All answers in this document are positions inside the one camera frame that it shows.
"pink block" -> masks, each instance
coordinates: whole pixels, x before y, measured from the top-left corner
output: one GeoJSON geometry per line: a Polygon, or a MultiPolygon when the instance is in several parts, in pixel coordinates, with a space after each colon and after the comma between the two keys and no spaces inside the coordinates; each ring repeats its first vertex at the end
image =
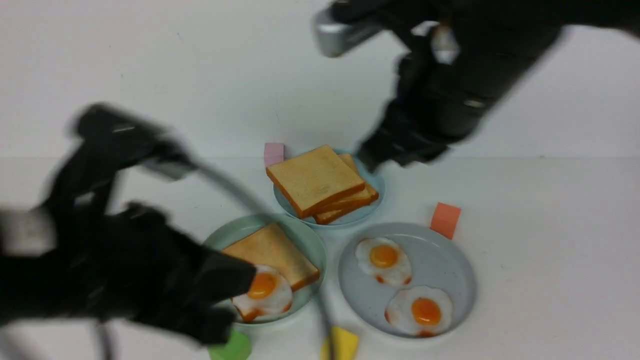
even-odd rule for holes
{"type": "Polygon", "coordinates": [[[284,161],[284,144],[268,142],[264,144],[264,167],[284,161]]]}

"egg yolk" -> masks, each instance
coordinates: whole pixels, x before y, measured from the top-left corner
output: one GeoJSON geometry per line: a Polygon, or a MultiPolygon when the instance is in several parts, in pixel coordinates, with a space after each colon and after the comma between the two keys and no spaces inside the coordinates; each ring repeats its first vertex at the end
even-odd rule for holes
{"type": "Polygon", "coordinates": [[[425,299],[423,297],[413,302],[411,312],[413,313],[415,322],[420,325],[438,325],[440,319],[442,319],[442,313],[440,312],[438,304],[431,299],[425,299]]]}
{"type": "Polygon", "coordinates": [[[255,275],[251,288],[247,295],[252,299],[264,299],[276,288],[276,277],[268,272],[260,272],[255,275]]]}
{"type": "Polygon", "coordinates": [[[397,251],[389,245],[378,245],[371,249],[369,260],[377,268],[390,268],[398,261],[397,251]]]}

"yellow block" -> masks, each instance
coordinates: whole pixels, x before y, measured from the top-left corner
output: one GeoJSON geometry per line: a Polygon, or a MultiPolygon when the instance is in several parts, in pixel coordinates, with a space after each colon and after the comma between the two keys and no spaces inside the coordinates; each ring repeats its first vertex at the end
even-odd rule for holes
{"type": "MultiPolygon", "coordinates": [[[[353,360],[358,350],[358,336],[352,334],[347,330],[334,326],[331,329],[333,336],[333,345],[336,351],[335,360],[353,360]]],[[[329,343],[328,340],[324,341],[322,346],[322,360],[329,359],[329,343]]]]}

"green plate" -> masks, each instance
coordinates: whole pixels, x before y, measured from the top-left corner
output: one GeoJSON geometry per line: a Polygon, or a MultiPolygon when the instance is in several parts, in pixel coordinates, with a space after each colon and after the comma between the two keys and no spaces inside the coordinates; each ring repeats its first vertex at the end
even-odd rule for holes
{"type": "MultiPolygon", "coordinates": [[[[317,293],[318,289],[324,281],[324,275],[326,273],[326,249],[320,237],[311,228],[297,219],[291,218],[287,215],[272,215],[278,220],[278,225],[287,234],[289,239],[302,251],[302,253],[311,261],[311,263],[320,270],[320,279],[314,284],[306,286],[293,293],[293,305],[290,310],[284,314],[260,316],[251,323],[245,323],[240,319],[238,314],[238,321],[236,324],[239,326],[256,327],[265,324],[273,324],[281,322],[285,318],[296,314],[305,305],[309,303],[309,300],[317,293]]],[[[263,217],[258,215],[251,215],[235,219],[218,230],[215,230],[204,241],[204,244],[215,250],[222,250],[236,241],[242,240],[245,237],[255,233],[268,225],[263,217]]],[[[225,300],[220,303],[220,306],[225,306],[233,311],[236,311],[235,307],[231,304],[231,300],[225,300]]]]}

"gray plate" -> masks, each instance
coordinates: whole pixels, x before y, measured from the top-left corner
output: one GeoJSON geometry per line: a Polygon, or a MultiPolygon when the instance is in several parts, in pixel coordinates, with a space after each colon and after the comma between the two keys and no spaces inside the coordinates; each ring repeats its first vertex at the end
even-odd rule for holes
{"type": "MultiPolygon", "coordinates": [[[[334,149],[334,151],[337,154],[344,154],[348,152],[340,149],[334,149]]],[[[382,204],[385,198],[385,195],[387,192],[385,180],[379,174],[372,174],[366,171],[364,164],[360,160],[358,160],[358,158],[356,158],[355,156],[353,157],[353,159],[356,163],[356,167],[358,168],[358,172],[360,173],[360,177],[362,177],[364,181],[368,182],[371,186],[373,186],[380,194],[380,197],[378,197],[378,200],[372,202],[368,206],[364,206],[352,213],[344,215],[343,217],[336,219],[336,221],[328,225],[317,224],[313,217],[300,219],[300,221],[314,227],[326,227],[326,228],[337,229],[340,227],[355,225],[369,218],[371,215],[373,215],[373,213],[378,209],[378,207],[382,204]]],[[[282,192],[278,189],[277,186],[273,187],[273,194],[276,197],[278,204],[282,207],[284,211],[287,212],[287,214],[289,214],[294,218],[298,218],[296,211],[293,210],[293,207],[291,206],[291,204],[289,204],[289,201],[287,200],[287,198],[285,198],[284,195],[282,195],[282,192]]]]}
{"type": "Polygon", "coordinates": [[[464,254],[444,236],[417,224],[378,224],[363,230],[340,256],[340,289],[353,311],[369,325],[389,335],[420,339],[395,330],[385,320],[385,309],[400,290],[365,275],[355,257],[360,240],[384,237],[400,245],[409,257],[413,279],[404,288],[427,285],[446,291],[453,301],[453,321],[448,331],[464,321],[476,301],[476,277],[464,254]]]}

